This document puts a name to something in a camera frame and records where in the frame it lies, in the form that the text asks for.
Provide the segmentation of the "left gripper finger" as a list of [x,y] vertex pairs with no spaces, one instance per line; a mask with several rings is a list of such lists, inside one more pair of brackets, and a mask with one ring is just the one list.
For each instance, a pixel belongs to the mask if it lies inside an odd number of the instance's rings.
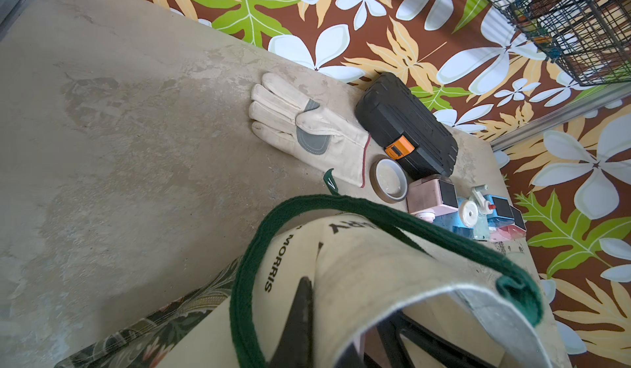
[[269,367],[309,368],[314,365],[313,306],[312,281],[308,277],[302,277]]

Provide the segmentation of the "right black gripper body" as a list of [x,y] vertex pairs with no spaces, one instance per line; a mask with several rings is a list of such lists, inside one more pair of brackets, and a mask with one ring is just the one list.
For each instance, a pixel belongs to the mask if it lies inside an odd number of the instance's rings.
[[412,358],[404,346],[405,338],[444,367],[493,367],[487,361],[421,326],[402,310],[381,321],[376,329],[391,367],[413,367]]

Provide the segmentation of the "cream tote bag green handles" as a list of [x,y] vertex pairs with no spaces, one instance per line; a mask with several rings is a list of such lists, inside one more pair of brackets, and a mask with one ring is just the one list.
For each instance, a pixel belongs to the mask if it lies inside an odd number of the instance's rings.
[[[535,280],[482,244],[369,200],[306,195],[261,222],[205,287],[61,361],[63,367],[269,367],[302,277],[312,367],[390,366],[376,325],[402,310],[493,367],[548,367]],[[444,367],[404,339],[413,367]]]

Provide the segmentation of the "blue pencil sharpener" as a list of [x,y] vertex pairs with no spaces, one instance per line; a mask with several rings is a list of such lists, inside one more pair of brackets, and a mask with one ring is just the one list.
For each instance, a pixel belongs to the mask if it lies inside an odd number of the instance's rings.
[[502,228],[514,224],[514,215],[509,200],[497,195],[485,195],[485,198],[495,207],[491,214],[487,215],[487,222],[490,227]]
[[458,198],[458,209],[453,213],[436,217],[433,223],[437,227],[473,240],[477,238],[475,228],[478,217],[478,205],[473,200]]

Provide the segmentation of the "brown tape roll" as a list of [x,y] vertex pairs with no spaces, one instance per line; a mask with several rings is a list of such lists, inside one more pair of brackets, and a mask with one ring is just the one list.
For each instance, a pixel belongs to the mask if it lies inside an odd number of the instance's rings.
[[409,192],[404,170],[387,156],[376,158],[371,164],[369,177],[374,192],[388,204],[403,201]]

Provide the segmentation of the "black hard case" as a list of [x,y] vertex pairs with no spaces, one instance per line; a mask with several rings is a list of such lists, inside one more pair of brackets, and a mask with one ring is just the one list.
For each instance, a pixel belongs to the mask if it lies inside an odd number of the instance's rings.
[[452,175],[458,155],[455,138],[396,75],[380,74],[359,100],[355,116],[413,180]]

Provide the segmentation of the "cream work glove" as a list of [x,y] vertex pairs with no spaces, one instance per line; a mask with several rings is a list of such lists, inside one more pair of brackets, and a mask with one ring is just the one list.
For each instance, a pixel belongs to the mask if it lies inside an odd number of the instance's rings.
[[363,188],[369,133],[267,72],[251,91],[255,136],[270,146],[351,185]]

